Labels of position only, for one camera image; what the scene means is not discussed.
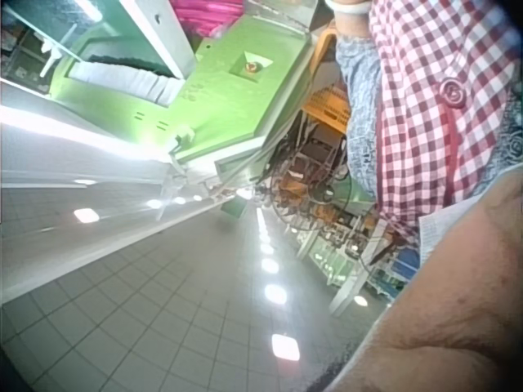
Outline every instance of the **shirt button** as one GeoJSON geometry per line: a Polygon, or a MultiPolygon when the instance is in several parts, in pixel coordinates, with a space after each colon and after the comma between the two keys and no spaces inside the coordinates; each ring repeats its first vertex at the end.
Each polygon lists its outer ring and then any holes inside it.
{"type": "Polygon", "coordinates": [[[456,78],[445,78],[440,84],[440,96],[445,103],[454,109],[461,109],[465,106],[467,93],[465,87],[456,78]]]}

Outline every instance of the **skin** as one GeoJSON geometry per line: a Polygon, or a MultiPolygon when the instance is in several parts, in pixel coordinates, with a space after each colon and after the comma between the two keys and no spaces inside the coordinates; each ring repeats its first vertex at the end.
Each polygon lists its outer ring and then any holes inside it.
{"type": "Polygon", "coordinates": [[[521,358],[523,169],[444,237],[328,392],[498,390],[521,358]]]}
{"type": "MultiPolygon", "coordinates": [[[[339,0],[340,4],[360,4],[361,0],[339,0]]],[[[341,12],[334,13],[336,30],[341,35],[349,37],[369,38],[369,16],[367,15],[348,15],[341,12]]]]}

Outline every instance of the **white wristband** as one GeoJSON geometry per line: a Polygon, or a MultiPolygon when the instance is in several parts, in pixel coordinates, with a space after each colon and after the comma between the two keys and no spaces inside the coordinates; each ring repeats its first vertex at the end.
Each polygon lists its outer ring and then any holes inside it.
{"type": "Polygon", "coordinates": [[[365,15],[370,12],[371,2],[361,2],[359,4],[340,4],[333,0],[325,0],[325,4],[334,12],[352,15],[365,15]]]}

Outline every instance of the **person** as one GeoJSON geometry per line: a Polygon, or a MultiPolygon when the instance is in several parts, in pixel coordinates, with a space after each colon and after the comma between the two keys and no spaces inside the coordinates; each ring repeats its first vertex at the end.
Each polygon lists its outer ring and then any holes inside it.
{"type": "Polygon", "coordinates": [[[522,283],[520,165],[451,228],[348,364],[307,392],[521,390],[522,283]]]}
{"type": "Polygon", "coordinates": [[[514,15],[486,0],[326,2],[349,167],[382,215],[416,244],[420,216],[488,190],[306,392],[521,390],[523,169],[494,180],[523,154],[514,15]]]}
{"type": "Polygon", "coordinates": [[[488,0],[325,0],[347,84],[352,177],[418,245],[418,218],[521,162],[521,35],[488,0]]]}

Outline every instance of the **red checkered shirt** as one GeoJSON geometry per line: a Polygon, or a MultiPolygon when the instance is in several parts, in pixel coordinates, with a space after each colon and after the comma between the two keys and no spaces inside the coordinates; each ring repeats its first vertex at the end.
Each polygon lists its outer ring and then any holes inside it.
{"type": "Polygon", "coordinates": [[[481,179],[519,34],[484,0],[375,0],[370,30],[382,63],[378,203],[417,243],[418,218],[464,200],[481,179]]]}

